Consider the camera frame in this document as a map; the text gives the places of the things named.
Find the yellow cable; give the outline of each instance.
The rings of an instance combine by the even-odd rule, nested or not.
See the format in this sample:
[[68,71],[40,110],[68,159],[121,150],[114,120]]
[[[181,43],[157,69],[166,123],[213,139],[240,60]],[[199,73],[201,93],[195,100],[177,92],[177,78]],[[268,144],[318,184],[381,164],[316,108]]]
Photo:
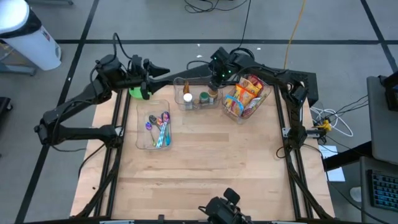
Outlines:
[[300,20],[301,20],[301,15],[303,14],[304,7],[305,7],[305,2],[306,2],[306,1],[307,1],[307,0],[303,0],[303,5],[302,5],[302,7],[301,7],[300,14],[298,15],[298,19],[297,19],[296,25],[294,26],[292,36],[290,37],[289,43],[287,44],[286,54],[285,54],[284,69],[286,69],[286,63],[287,63],[287,56],[288,56],[288,53],[289,53],[289,47],[290,47],[290,44],[292,43],[293,36],[294,36],[294,34],[296,33],[297,26],[299,26],[299,23],[300,23]]

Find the yellow clamp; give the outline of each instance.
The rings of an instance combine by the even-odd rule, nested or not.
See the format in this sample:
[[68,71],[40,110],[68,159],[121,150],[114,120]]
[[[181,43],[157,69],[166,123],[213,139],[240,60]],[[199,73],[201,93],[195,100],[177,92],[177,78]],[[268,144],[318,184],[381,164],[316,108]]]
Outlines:
[[316,126],[317,128],[323,128],[326,132],[331,131],[331,125],[329,121],[326,119],[323,121],[322,125]]

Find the keyboard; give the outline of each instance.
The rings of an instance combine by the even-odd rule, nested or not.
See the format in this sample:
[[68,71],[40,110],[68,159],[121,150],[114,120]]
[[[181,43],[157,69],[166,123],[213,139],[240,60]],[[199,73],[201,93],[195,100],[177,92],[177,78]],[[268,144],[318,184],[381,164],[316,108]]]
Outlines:
[[398,212],[398,177],[389,177],[368,170],[371,205]]

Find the green lid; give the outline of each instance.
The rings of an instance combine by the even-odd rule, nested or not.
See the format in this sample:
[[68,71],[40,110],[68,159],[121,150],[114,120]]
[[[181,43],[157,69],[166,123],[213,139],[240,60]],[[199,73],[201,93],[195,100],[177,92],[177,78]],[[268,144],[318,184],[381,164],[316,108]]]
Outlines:
[[201,100],[207,100],[209,98],[209,94],[207,92],[201,92],[199,97]]
[[130,95],[135,99],[142,99],[141,87],[135,87],[133,89],[129,89]]

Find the table leg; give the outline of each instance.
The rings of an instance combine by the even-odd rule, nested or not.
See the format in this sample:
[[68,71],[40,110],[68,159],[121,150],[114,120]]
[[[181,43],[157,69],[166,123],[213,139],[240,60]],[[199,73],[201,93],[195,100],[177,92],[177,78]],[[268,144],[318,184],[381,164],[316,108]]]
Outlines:
[[372,141],[368,141],[366,143],[356,146],[355,148],[324,159],[323,168],[325,171],[333,170],[341,166],[358,162],[361,156],[373,157]]

